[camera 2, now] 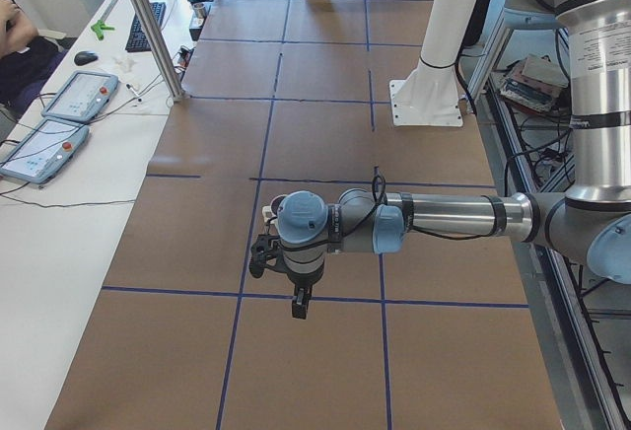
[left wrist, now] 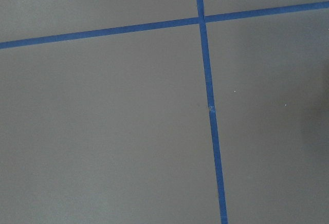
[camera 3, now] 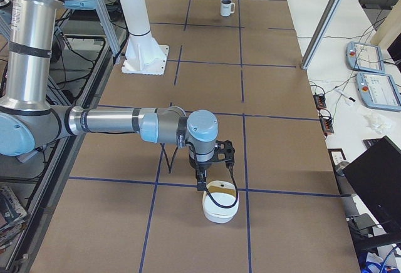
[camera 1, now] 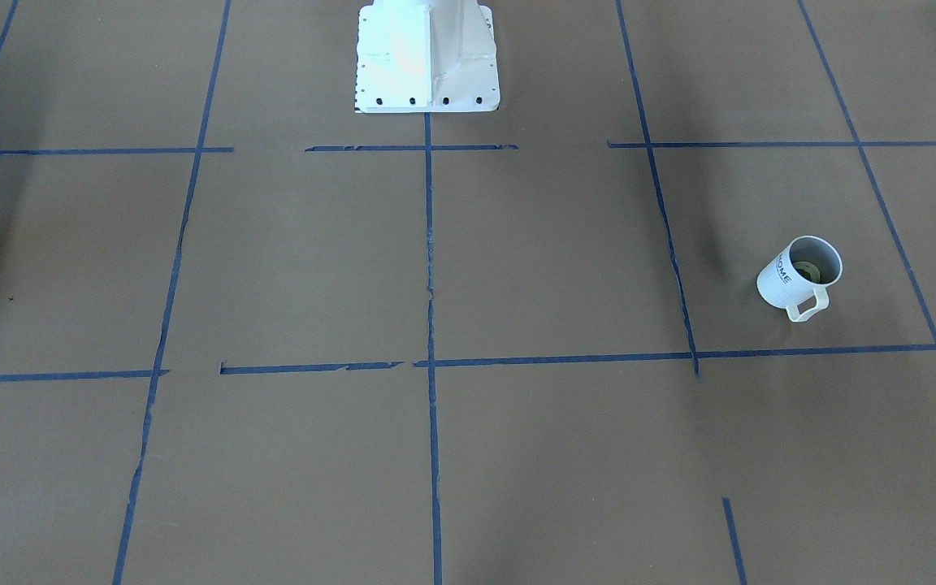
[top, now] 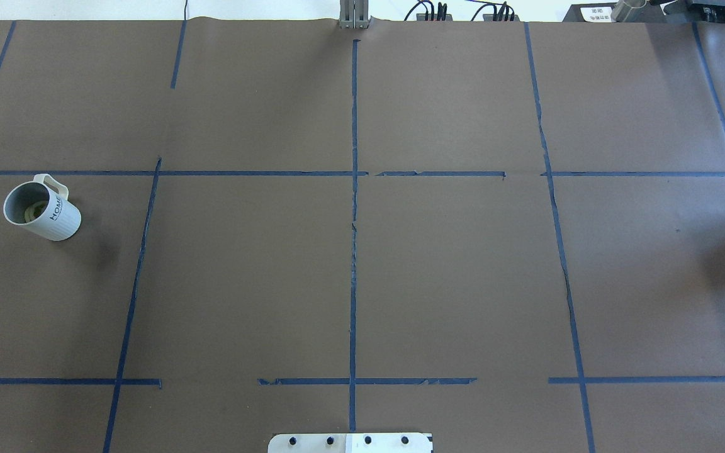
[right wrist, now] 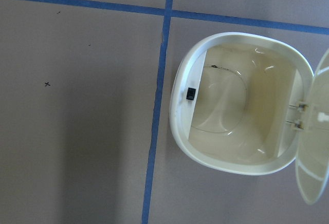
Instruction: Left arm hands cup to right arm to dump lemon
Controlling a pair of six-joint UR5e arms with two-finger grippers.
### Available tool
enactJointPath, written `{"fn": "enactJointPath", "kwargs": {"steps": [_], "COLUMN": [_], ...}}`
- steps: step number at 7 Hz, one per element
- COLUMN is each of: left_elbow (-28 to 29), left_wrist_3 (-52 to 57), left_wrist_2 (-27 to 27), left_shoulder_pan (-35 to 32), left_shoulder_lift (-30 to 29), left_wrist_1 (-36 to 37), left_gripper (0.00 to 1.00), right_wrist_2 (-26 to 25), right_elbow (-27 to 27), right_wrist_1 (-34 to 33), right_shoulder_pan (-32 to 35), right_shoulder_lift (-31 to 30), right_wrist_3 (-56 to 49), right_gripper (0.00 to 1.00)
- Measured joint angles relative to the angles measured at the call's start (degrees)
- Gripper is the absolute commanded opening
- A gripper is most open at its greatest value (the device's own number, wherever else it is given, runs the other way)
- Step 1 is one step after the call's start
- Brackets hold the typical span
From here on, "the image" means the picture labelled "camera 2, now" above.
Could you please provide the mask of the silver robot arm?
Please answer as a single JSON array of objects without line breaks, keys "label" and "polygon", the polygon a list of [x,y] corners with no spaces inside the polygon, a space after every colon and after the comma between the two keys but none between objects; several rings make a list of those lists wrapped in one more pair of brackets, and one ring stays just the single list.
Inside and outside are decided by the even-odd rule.
[{"label": "silver robot arm", "polygon": [[276,234],[251,250],[294,286],[292,315],[308,312],[330,252],[399,251],[411,231],[450,240],[508,236],[630,280],[630,0],[505,0],[507,10],[553,16],[569,35],[574,183],[562,193],[509,197],[351,189],[337,203],[298,191],[274,207]]}]

